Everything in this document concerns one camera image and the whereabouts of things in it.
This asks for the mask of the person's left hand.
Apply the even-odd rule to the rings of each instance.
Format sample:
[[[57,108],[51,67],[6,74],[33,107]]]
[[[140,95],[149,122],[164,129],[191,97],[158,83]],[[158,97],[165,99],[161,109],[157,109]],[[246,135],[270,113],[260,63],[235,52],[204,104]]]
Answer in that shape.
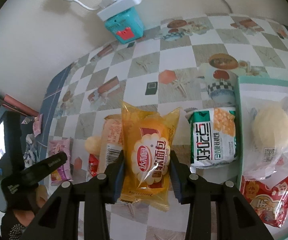
[[[12,212],[18,221],[27,227],[35,217],[35,214],[43,207],[48,200],[48,192],[45,185],[39,185],[34,193],[29,194],[29,201],[31,210],[17,210],[13,209]]]

